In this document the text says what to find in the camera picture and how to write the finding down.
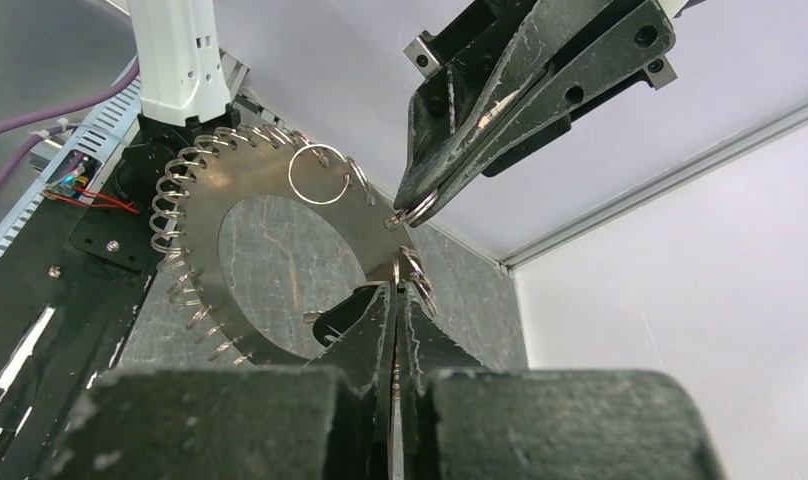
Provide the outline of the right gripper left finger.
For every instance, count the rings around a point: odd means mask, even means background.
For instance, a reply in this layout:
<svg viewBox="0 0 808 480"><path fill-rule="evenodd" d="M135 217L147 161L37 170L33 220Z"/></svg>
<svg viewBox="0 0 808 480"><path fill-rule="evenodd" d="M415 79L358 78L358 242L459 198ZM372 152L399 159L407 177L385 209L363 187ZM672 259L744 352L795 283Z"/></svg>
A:
<svg viewBox="0 0 808 480"><path fill-rule="evenodd" d="M74 404L42 479L388 479L396 293L315 359L114 370Z"/></svg>

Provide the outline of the metal disc with key rings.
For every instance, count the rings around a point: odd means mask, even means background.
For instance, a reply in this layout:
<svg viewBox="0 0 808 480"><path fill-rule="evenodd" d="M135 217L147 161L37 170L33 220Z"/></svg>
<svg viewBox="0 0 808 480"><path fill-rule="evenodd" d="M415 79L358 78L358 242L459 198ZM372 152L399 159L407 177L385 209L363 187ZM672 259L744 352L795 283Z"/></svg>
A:
<svg viewBox="0 0 808 480"><path fill-rule="evenodd" d="M220 127L170 159L150 218L168 296L219 338L212 360L289 364L344 333L315 329L290 345L304 315L338 312L348 297L409 287L429 313L432 282L400 216L336 148L271 124Z"/></svg>

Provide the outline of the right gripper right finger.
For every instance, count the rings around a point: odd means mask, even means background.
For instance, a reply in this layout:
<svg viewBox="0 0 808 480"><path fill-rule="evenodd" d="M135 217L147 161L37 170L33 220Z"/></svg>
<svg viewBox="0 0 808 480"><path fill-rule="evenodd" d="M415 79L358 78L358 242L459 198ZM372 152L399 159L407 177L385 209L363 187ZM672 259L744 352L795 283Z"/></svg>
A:
<svg viewBox="0 0 808 480"><path fill-rule="evenodd" d="M704 419L673 377L643 369L496 371L397 294L408 479L722 479Z"/></svg>

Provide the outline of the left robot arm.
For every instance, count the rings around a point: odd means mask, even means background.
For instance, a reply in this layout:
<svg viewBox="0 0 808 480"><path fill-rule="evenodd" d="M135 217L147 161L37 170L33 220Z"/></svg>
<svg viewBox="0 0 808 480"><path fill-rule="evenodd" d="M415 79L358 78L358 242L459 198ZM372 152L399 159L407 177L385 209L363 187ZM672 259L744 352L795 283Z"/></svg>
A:
<svg viewBox="0 0 808 480"><path fill-rule="evenodd" d="M493 177L631 86L661 88L684 1L475 1L406 54L423 75L408 106L394 206L418 226L478 176ZM209 1L132 1L148 125L227 113Z"/></svg>

